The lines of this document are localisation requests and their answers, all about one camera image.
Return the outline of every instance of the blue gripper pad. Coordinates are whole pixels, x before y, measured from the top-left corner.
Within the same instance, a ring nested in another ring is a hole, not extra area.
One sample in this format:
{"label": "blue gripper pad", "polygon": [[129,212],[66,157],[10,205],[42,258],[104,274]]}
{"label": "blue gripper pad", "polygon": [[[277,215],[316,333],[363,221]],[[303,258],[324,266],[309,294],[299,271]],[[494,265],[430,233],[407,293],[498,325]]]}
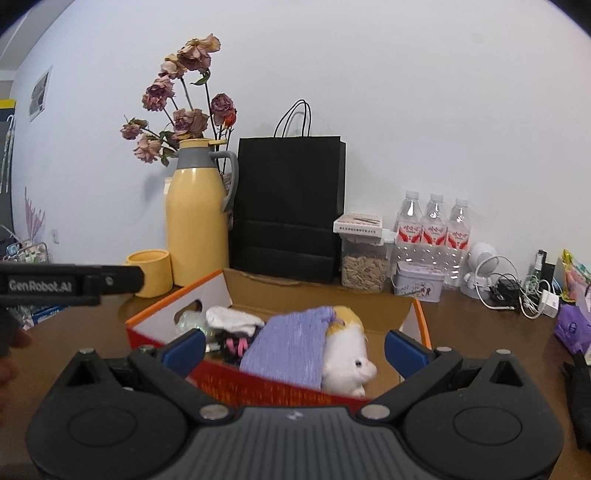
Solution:
{"label": "blue gripper pad", "polygon": [[404,378],[410,377],[435,359],[435,353],[398,330],[390,330],[384,340],[386,360]]}
{"label": "blue gripper pad", "polygon": [[195,328],[158,349],[157,359],[165,367],[185,378],[203,360],[205,346],[205,335]]}

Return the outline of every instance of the white plush toy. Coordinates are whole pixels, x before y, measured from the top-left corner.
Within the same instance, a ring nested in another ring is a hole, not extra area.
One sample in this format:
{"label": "white plush toy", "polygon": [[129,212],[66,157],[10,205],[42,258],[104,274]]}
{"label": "white plush toy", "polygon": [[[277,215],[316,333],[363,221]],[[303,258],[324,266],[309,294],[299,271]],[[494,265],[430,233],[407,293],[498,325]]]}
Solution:
{"label": "white plush toy", "polygon": [[363,324],[346,307],[335,307],[344,326],[331,326],[324,344],[322,391],[350,397],[364,397],[363,385],[378,373],[367,358]]}

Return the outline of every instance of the purple knitted fabric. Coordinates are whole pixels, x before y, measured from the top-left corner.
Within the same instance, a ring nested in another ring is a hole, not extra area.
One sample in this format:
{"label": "purple knitted fabric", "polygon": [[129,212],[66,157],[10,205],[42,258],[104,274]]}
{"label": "purple knitted fabric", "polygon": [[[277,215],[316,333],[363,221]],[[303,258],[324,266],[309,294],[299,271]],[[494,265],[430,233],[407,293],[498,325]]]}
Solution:
{"label": "purple knitted fabric", "polygon": [[332,307],[270,318],[244,354],[240,370],[319,390],[326,329],[334,319]]}

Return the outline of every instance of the person's hand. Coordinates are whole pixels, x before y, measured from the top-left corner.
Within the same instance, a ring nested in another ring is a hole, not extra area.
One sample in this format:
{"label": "person's hand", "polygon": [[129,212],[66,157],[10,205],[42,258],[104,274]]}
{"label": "person's hand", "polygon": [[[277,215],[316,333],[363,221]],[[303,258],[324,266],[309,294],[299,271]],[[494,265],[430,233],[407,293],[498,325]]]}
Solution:
{"label": "person's hand", "polygon": [[[18,330],[12,341],[13,348],[28,347],[33,339],[24,330]],[[0,358],[0,426],[4,423],[4,410],[10,399],[9,385],[19,373],[18,364],[11,353]]]}

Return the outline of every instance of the gray handle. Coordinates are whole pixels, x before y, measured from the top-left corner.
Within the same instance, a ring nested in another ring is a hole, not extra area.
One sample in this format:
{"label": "gray handle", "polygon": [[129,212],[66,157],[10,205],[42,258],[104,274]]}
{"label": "gray handle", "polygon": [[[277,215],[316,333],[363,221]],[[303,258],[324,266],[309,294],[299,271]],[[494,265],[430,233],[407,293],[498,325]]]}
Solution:
{"label": "gray handle", "polygon": [[232,165],[232,179],[230,180],[229,192],[222,202],[222,211],[227,212],[234,206],[234,197],[236,196],[236,189],[238,188],[238,157],[234,152],[221,151],[210,152],[209,156],[212,160],[217,158],[229,158]]}

